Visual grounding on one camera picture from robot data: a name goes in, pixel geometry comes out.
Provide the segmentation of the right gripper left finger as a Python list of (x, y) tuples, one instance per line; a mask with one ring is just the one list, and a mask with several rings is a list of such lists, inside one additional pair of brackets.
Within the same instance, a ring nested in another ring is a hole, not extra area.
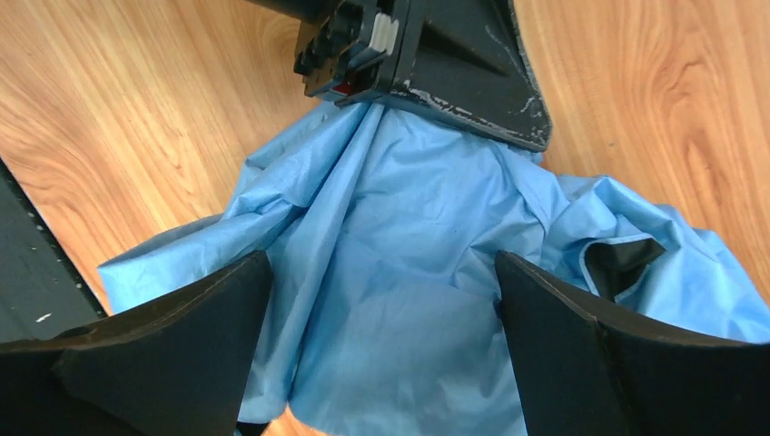
[(263, 252), (51, 340), (1, 347), (4, 435), (233, 435), (271, 293)]

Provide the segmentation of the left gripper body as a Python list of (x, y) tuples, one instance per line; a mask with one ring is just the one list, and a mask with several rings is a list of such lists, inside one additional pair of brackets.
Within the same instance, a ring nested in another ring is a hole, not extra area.
[(301, 1), (293, 71), (304, 94), (339, 107), (407, 107), (394, 85), (408, 1)]

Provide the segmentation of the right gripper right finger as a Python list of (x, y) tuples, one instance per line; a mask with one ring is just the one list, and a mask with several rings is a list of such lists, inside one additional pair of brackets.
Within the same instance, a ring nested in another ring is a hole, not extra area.
[(495, 260), (530, 435), (766, 435), (769, 347), (689, 331)]

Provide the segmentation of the light blue folding umbrella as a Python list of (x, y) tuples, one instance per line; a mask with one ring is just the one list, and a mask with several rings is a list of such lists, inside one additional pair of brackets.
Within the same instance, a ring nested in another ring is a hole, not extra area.
[(254, 250), (274, 274), (239, 418), (344, 435), (522, 435), (498, 252), (592, 293), (598, 256), (651, 248), (616, 301), (767, 342), (769, 310), (720, 238), (607, 176), (378, 104), (322, 104), (242, 168), (224, 213), (104, 263), (123, 312)]

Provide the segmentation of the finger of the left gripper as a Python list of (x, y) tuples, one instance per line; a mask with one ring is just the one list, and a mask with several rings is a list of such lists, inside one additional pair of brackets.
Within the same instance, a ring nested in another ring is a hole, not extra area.
[(379, 1), (397, 19), (377, 103), (531, 152), (552, 123), (510, 1)]

